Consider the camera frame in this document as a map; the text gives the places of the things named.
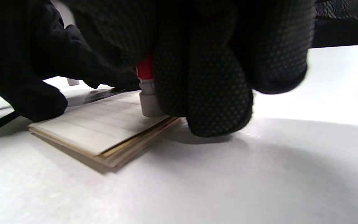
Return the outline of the person's left hand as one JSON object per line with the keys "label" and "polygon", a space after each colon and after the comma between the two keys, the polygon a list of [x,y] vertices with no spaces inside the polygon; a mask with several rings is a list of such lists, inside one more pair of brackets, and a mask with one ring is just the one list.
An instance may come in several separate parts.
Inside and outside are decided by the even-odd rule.
{"label": "person's left hand", "polygon": [[139,90],[132,71],[114,71],[74,25],[64,27],[50,0],[0,0],[0,96],[34,122],[62,115],[66,97],[45,79],[62,76]]}

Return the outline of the person's right hand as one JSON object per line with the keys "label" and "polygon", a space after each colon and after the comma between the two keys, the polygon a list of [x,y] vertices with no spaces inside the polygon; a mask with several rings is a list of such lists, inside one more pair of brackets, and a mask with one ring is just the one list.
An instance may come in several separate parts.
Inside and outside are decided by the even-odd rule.
{"label": "person's right hand", "polygon": [[64,0],[91,47],[121,75],[151,59],[161,109],[199,137],[247,125],[253,90],[304,79],[314,0]]}

